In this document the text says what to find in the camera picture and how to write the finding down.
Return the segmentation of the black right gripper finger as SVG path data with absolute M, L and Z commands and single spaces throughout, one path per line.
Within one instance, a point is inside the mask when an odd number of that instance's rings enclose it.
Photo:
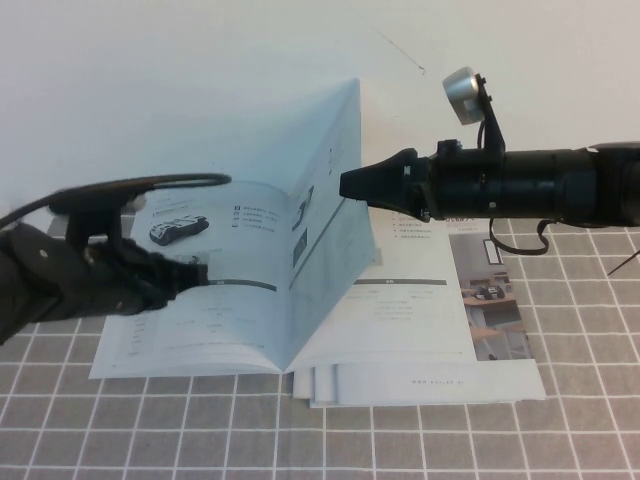
M 421 184 L 386 185 L 376 190 L 367 200 L 369 207 L 400 213 L 422 222 L 431 219 Z
M 347 199 L 382 199 L 402 191 L 405 168 L 418 158 L 413 148 L 403 149 L 390 158 L 340 176 L 339 194 Z

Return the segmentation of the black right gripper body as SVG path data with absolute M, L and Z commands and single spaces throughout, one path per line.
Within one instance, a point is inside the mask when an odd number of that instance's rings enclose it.
M 502 150 L 465 149 L 457 140 L 440 141 L 431 156 L 412 150 L 405 161 L 408 215 L 421 221 L 488 218 L 502 167 Z

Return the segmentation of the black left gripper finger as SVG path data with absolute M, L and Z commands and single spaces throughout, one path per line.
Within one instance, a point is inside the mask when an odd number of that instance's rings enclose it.
M 151 285 L 143 289 L 144 311 L 154 311 L 165 308 L 180 294 L 187 290 L 199 287 L 198 283 L 185 283 L 178 285 Z
M 204 264 L 152 257 L 150 268 L 150 282 L 160 289 L 191 289 L 208 284 L 208 266 Z

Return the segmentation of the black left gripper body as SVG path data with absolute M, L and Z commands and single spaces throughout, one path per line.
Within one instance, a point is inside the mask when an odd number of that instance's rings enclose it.
M 71 318 L 135 315 L 156 308 L 153 257 L 131 240 L 74 242 L 79 263 L 62 287 L 62 311 Z

